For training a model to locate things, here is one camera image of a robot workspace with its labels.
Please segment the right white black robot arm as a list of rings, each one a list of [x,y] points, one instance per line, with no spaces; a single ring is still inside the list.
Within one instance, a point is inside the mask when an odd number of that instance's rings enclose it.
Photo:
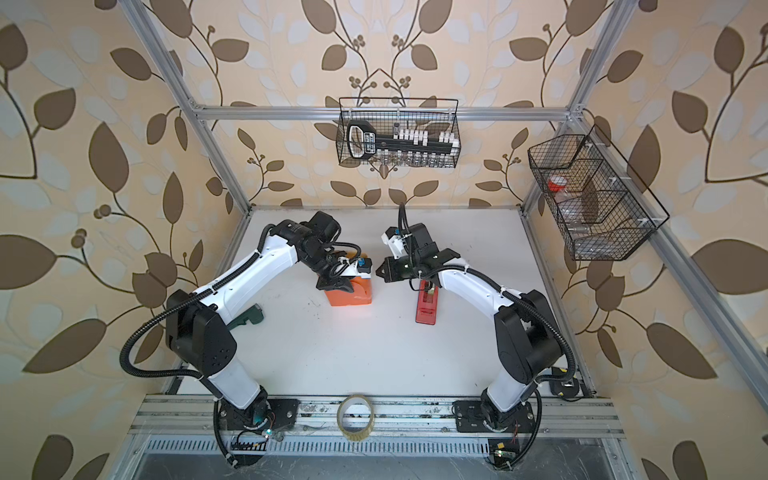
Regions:
[[[424,288],[451,292],[493,321],[501,370],[480,395],[483,426],[504,433],[519,425],[529,412],[528,401],[536,401],[533,426],[526,443],[515,450],[497,449],[490,463],[511,471],[530,451],[543,419],[539,386],[545,382],[568,383],[574,379],[577,362],[563,336],[547,298],[537,290],[520,292],[499,284],[471,267],[459,253],[439,249],[427,227],[411,225],[406,206],[398,208],[397,225],[382,236],[391,255],[376,270],[387,283],[415,281]]]

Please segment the yellow orange wrapping paper sheet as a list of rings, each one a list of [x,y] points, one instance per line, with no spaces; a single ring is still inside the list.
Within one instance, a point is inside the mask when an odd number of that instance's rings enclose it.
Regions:
[[[333,307],[370,305],[373,300],[373,290],[369,278],[349,278],[352,292],[340,290],[326,291],[328,302]]]

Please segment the red tape dispenser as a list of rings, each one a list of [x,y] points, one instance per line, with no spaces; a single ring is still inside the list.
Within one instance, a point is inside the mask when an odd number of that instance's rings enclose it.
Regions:
[[[418,288],[418,299],[415,321],[418,324],[433,326],[437,321],[439,287],[426,280],[421,280]]]

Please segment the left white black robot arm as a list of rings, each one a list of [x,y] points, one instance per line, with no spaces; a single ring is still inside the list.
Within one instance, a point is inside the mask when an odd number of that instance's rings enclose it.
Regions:
[[[244,319],[259,290],[296,264],[316,275],[320,291],[353,292],[353,279],[369,277],[372,262],[360,246],[340,241],[340,234],[339,222],[322,211],[308,221],[287,219],[266,225],[248,257],[191,293],[175,292],[166,309],[139,327],[120,351],[120,366],[130,376],[191,377],[213,395],[213,435],[234,469],[242,466],[243,459],[224,441],[223,414],[232,414],[244,431],[258,435],[270,435],[277,416],[267,390],[238,360],[238,344],[230,326]],[[169,349],[186,368],[146,370],[134,364],[134,346],[158,326],[165,327]]]

